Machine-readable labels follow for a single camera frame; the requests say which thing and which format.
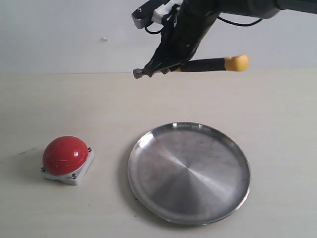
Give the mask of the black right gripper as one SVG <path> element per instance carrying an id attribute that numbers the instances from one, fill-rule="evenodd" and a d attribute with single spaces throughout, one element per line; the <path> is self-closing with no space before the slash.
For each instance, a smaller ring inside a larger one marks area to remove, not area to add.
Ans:
<path id="1" fill-rule="evenodd" d="M 161 37 L 144 75 L 152 77 L 160 72 L 183 72 L 181 67 L 190 61 L 208 30 L 219 16 L 217 0 L 185 0 L 179 12 Z"/>

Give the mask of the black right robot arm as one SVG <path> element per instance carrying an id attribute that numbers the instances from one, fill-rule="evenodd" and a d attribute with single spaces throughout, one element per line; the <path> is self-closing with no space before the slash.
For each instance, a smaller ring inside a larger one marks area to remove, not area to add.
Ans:
<path id="1" fill-rule="evenodd" d="M 157 7 L 152 20 L 163 25 L 161 42 L 135 77 L 161 72 L 244 71 L 247 56 L 192 60 L 199 44 L 221 13 L 257 17 L 259 21 L 281 10 L 317 12 L 315 0 L 171 0 Z"/>

